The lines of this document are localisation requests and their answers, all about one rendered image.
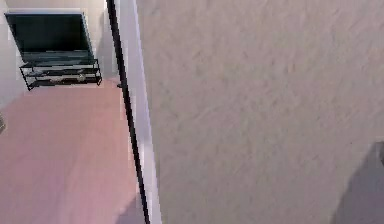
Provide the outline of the black television stand with shelves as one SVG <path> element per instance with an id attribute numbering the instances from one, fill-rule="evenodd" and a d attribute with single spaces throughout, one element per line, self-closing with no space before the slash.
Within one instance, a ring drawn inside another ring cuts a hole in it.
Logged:
<path id="1" fill-rule="evenodd" d="M 26 63 L 19 70 L 28 90 L 57 85 L 100 85 L 102 82 L 97 59 Z"/>

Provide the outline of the black flat television set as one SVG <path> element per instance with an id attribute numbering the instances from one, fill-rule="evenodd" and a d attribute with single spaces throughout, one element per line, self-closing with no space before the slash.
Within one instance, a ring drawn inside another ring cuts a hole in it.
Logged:
<path id="1" fill-rule="evenodd" d="M 24 63 L 94 58 L 83 13 L 6 12 Z"/>

